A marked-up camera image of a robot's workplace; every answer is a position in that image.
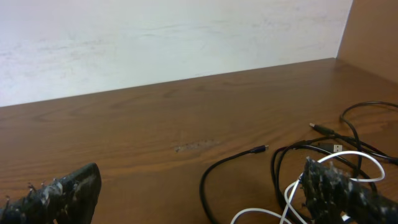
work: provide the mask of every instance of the wall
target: wall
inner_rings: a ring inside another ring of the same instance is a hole
[[[338,58],[398,82],[398,1],[355,0]]]
[[[0,106],[335,57],[350,5],[2,0]]]

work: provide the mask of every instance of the table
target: table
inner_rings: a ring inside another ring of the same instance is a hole
[[[329,58],[4,107],[0,195],[16,200],[28,193],[28,182],[40,185],[96,162],[103,186],[93,223],[208,223],[198,194],[202,173],[222,158],[268,144],[267,152],[217,167],[206,193],[221,223],[248,207],[282,213],[269,169],[273,151],[319,137],[309,122],[351,134],[338,120],[346,107],[397,103],[397,96],[397,84]],[[363,141],[398,156],[396,110],[368,106],[348,118]],[[321,157],[300,150],[286,155],[281,187],[297,178],[307,156]],[[398,201],[398,169],[384,167],[379,191]],[[378,175],[367,160],[363,169]],[[303,202],[298,193],[294,205]],[[238,223],[278,221],[252,213]]]

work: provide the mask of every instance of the white wall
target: white wall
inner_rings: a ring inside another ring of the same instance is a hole
[[[350,6],[0,0],[0,106],[336,57]]]

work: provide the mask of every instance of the textured black surface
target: textured black surface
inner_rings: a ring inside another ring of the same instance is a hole
[[[100,170],[88,164],[0,209],[0,224],[89,224],[100,190]]]
[[[301,179],[306,206],[315,223],[343,223],[346,212],[357,223],[398,223],[398,204],[350,180],[342,171],[307,159]]]

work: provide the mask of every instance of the worn patch on wood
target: worn patch on wood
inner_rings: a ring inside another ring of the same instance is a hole
[[[174,148],[175,152],[182,152],[186,150],[194,149],[208,149],[210,147],[218,145],[220,142],[214,139],[201,140],[193,143],[184,144],[181,146],[176,146]]]

